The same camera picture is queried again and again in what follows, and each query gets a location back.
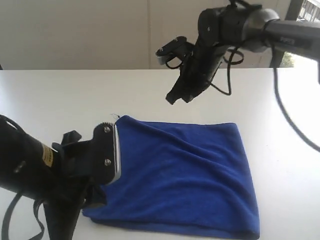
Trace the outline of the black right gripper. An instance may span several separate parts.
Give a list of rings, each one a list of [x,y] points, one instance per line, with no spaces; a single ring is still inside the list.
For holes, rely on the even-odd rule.
[[[165,99],[171,105],[179,99],[191,102],[209,87],[224,55],[224,45],[206,47],[197,42],[183,61],[180,75]]]

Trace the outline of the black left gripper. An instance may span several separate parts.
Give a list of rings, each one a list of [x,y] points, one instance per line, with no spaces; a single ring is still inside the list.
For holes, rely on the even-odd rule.
[[[101,185],[108,183],[102,176],[49,177],[40,180],[41,197],[51,240],[71,240],[84,208],[107,203]]]

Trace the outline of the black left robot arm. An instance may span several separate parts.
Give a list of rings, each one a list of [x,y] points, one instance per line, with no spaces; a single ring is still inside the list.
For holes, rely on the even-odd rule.
[[[40,240],[48,231],[52,240],[73,237],[80,211],[105,206],[102,187],[119,172],[117,128],[103,122],[90,140],[73,130],[60,143],[47,146],[27,134],[15,121],[0,117],[0,186],[15,193],[1,227],[1,238],[9,239],[10,221],[21,199],[33,199],[33,215],[44,208],[46,223],[40,223]]]

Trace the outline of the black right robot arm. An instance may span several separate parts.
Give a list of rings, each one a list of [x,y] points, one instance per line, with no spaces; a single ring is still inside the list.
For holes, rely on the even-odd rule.
[[[170,104],[179,99],[189,103],[211,86],[231,47],[253,53],[270,48],[320,59],[319,23],[281,20],[274,10],[259,4],[207,8],[200,13],[197,28],[194,44],[178,36],[156,52],[162,65],[174,58],[181,61],[179,77],[166,95]]]

